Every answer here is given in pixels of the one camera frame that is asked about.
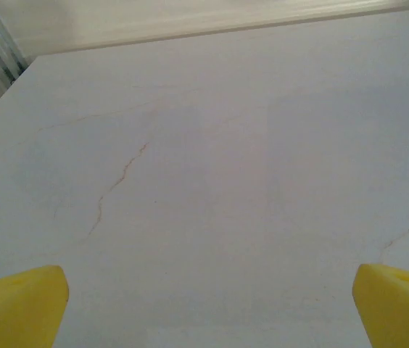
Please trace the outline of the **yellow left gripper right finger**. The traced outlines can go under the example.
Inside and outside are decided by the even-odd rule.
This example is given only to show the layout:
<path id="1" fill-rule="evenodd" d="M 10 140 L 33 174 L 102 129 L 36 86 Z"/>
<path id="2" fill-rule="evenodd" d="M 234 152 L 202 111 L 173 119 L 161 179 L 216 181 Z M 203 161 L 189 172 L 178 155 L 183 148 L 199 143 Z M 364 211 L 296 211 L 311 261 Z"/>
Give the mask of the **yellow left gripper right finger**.
<path id="1" fill-rule="evenodd" d="M 362 264 L 352 296 L 372 348 L 409 348 L 409 271 Z"/>

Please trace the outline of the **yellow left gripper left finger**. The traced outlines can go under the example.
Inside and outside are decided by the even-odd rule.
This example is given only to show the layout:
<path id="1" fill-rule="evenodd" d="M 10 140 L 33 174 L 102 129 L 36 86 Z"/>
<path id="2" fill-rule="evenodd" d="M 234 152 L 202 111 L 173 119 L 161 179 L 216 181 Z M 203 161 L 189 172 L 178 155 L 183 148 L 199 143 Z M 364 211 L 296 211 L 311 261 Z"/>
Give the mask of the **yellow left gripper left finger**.
<path id="1" fill-rule="evenodd" d="M 0 348 L 51 348 L 68 300 L 58 265 L 0 278 Z"/>

